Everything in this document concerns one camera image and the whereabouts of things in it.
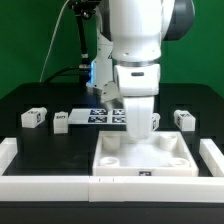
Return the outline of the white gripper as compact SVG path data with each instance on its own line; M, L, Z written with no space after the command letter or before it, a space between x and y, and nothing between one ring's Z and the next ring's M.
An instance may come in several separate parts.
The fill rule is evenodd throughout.
M101 103L106 109L113 109L121 94L128 135L133 139L148 138L152 130L154 96L159 93L160 65L116 65L114 76L116 83L110 81L103 86Z

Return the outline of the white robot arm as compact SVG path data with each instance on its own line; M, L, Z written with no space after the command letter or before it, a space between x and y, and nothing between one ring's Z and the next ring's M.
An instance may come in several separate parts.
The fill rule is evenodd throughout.
M98 50L87 88L106 105L123 103L130 137L150 135L161 43L182 38L194 16L193 0L101 0L96 5Z

